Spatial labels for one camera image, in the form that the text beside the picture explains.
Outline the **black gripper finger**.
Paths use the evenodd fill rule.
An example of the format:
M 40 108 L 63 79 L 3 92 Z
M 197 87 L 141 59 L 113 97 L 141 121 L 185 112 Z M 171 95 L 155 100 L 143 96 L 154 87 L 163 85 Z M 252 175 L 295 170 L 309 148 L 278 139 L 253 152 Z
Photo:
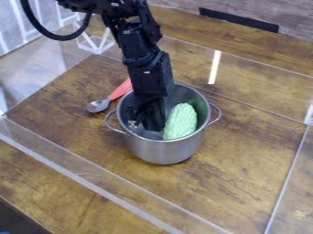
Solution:
M 147 103 L 145 128 L 149 131 L 161 132 L 165 127 L 163 98 L 157 98 Z
M 135 123 L 135 126 L 139 124 L 143 125 L 143 128 L 151 130 L 151 108 L 147 103 L 135 105 L 134 103 L 126 105 L 126 111 L 129 114 L 129 120 Z

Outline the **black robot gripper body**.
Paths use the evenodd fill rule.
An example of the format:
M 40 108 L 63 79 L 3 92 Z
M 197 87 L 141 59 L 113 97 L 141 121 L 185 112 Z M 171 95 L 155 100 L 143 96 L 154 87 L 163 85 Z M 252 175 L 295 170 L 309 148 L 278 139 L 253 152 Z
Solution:
M 135 100 L 147 103 L 166 97 L 174 88 L 169 54 L 161 50 L 143 54 L 129 52 L 122 56 L 131 78 Z

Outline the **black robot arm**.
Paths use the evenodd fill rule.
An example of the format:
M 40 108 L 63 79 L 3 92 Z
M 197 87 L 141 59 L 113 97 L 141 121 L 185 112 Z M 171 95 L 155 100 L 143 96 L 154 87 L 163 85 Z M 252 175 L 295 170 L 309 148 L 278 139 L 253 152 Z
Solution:
M 165 127 L 163 99 L 174 89 L 169 54 L 158 47 L 163 34 L 150 12 L 147 0 L 56 0 L 80 13 L 102 16 L 122 51 L 135 99 L 130 103 L 129 120 L 150 131 Z

